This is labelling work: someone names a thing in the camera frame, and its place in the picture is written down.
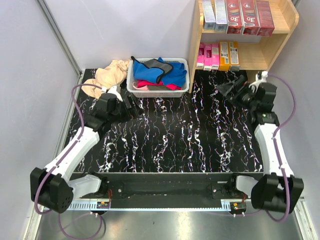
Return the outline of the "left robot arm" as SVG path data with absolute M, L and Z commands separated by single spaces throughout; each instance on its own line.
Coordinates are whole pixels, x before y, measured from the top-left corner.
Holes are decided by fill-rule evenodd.
M 76 107 L 81 126 L 68 145 L 44 168 L 36 167 L 30 173 L 30 194 L 36 213 L 44 215 L 54 211 L 61 214 L 73 200 L 88 194 L 103 198 L 108 193 L 106 179 L 98 173 L 87 173 L 77 179 L 71 179 L 72 174 L 112 125 L 138 118 L 144 110 L 132 93 L 121 95 L 117 85 L 110 89 L 101 87 L 101 91 L 87 116 Z

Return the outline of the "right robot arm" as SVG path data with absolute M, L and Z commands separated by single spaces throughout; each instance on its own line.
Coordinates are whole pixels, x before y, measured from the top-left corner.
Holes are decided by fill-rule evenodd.
M 260 71 L 252 83 L 241 75 L 216 87 L 230 103 L 248 110 L 263 162 L 260 180 L 236 173 L 227 185 L 227 192 L 235 199 L 247 195 L 255 209 L 290 214 L 302 194 L 304 182 L 294 176 L 286 159 L 280 137 L 284 125 L 273 111 L 277 87 L 267 82 L 267 77 L 267 71 Z

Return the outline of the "yellow toothpaste box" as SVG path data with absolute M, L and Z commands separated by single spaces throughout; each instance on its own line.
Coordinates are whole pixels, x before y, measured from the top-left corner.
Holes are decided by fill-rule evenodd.
M 219 42 L 219 71 L 227 72 L 230 68 L 229 46 L 225 41 Z
M 229 71 L 238 72 L 240 70 L 239 48 L 236 41 L 229 41 Z

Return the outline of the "dark red toothpaste box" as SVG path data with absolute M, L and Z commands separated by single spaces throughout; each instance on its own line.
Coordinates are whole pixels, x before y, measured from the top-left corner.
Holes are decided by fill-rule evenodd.
M 275 29 L 270 4 L 266 0 L 256 0 L 255 3 L 260 25 L 257 35 L 270 37 Z

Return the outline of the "silver toothpaste box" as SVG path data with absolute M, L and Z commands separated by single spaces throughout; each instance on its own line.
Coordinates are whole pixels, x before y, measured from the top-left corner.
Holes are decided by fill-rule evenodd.
M 214 30 L 216 26 L 216 18 L 211 0 L 202 0 L 202 9 L 204 17 L 204 30 Z
M 215 10 L 215 31 L 225 33 L 228 27 L 226 4 L 224 0 L 214 1 Z

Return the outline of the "red 3D toothpaste box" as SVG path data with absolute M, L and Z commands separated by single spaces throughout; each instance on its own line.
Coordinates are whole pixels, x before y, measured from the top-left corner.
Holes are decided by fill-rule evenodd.
M 255 2 L 253 0 L 240 0 L 240 8 L 243 21 L 243 35 L 258 34 L 260 29 L 260 23 L 258 20 Z
M 239 0 L 226 0 L 227 34 L 241 34 L 243 30 L 242 13 Z

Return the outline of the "pink toothpaste box small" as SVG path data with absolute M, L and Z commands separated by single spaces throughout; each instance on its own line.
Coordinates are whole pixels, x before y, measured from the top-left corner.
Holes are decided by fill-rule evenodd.
M 219 44 L 213 43 L 211 45 L 211 69 L 218 70 L 220 66 L 220 50 Z

